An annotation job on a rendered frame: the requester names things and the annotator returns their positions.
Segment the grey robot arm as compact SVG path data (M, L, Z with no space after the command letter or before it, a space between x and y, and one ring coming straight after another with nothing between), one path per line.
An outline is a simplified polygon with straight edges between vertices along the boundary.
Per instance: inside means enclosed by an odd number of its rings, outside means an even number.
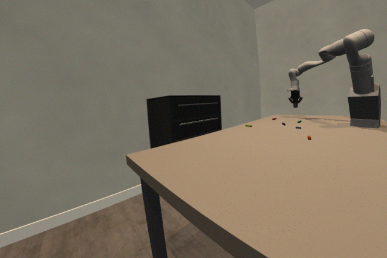
M296 77L303 72L329 62L336 56L346 54L350 66L354 93L369 94L370 92L374 92L371 55L358 53L358 51L370 46L373 42L374 33L371 30L362 29L329 46L323 47L319 50L319 55L322 60L308 61L299 65L299 70L289 70L288 75L291 81L291 89L287 89L287 91L299 91L299 80Z

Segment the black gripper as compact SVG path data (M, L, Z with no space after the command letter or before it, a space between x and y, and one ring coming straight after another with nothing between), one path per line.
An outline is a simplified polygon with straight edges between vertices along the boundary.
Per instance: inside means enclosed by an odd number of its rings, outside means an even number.
M300 97L300 91L291 91L291 97L288 98L291 103L293 103L293 107L297 108L298 103L301 102L303 97ZM292 100L293 99L293 100ZM299 99L299 101L298 101Z

